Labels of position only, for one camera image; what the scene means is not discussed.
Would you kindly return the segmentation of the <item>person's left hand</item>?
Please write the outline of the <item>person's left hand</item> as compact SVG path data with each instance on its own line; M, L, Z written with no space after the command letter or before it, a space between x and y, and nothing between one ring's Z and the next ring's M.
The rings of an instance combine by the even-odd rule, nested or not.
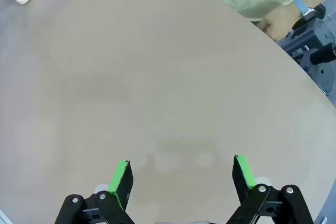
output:
M279 41L288 35L300 18L300 10L291 3L272 10L258 23L257 27L273 41Z

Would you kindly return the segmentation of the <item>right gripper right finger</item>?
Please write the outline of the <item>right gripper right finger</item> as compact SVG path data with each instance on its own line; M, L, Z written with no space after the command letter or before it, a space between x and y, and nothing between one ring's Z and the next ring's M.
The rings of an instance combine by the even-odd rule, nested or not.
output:
M260 217L270 217L273 223L314 223L298 186L285 185L277 190L258 183L246 156L234 156L232 178L240 206L228 223L257 223Z

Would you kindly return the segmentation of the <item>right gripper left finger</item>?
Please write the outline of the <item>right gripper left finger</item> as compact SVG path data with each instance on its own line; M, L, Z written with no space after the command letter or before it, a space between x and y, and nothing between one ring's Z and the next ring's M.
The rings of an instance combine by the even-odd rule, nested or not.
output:
M130 161L120 161L106 189L99 189L88 198L68 195L55 223L134 223L126 213L132 186Z

